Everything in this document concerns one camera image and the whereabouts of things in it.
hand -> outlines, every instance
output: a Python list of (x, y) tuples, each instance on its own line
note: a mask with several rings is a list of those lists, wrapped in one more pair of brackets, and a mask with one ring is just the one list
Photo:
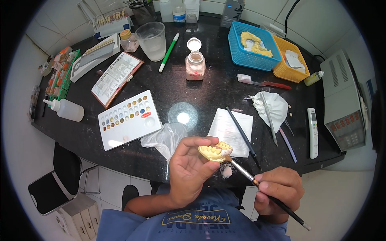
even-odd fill
[(202, 190), (203, 183), (220, 167), (198, 152), (198, 146), (214, 146), (217, 137), (185, 137), (170, 159), (170, 200), (175, 208), (193, 202)]
[(256, 193), (254, 207), (260, 215), (286, 214), (267, 195), (279, 199), (292, 211), (300, 207), (304, 188), (296, 171), (286, 167), (276, 167), (256, 175), (255, 179), (259, 182), (259, 191)]

air conditioner remote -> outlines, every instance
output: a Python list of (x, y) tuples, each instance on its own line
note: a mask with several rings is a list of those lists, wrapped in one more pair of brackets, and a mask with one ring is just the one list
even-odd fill
[(310, 126), (310, 158), (314, 159), (318, 156), (318, 124), (316, 122), (315, 109), (308, 108), (307, 113)]

paint palette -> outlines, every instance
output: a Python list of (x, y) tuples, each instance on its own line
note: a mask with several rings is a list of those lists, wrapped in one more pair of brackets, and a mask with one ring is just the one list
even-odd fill
[(150, 90), (100, 113), (98, 121), (105, 151), (162, 128)]

yellow plastic basket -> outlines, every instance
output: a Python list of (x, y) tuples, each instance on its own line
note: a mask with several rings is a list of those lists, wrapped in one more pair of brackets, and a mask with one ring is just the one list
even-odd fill
[[(279, 53), (281, 55), (281, 61), (272, 69), (273, 74), (281, 79), (286, 79), (292, 82), (299, 83), (300, 81), (304, 80), (308, 76), (310, 76), (310, 72), (308, 71), (306, 62), (304, 61), (303, 56), (300, 53), (300, 50), (298, 47), (296, 47), (294, 44), (291, 44), (290, 42), (281, 39), (279, 37), (273, 36), (273, 39), (275, 40), (276, 45), (278, 46)], [(291, 67), (289, 67), (283, 58), (283, 53), (285, 54), (286, 50), (291, 50), (297, 54), (299, 54), (299, 61), (304, 65), (306, 68), (306, 72), (302, 73), (298, 70), (295, 70)]]

spilled powder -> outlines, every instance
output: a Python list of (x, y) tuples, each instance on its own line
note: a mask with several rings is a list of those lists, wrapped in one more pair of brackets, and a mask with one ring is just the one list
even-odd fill
[(221, 171), (221, 175), (222, 175), (222, 178), (228, 178), (230, 176), (232, 176), (232, 165), (230, 165), (229, 163), (225, 164), (225, 165), (221, 165), (221, 168), (220, 168), (220, 171)]

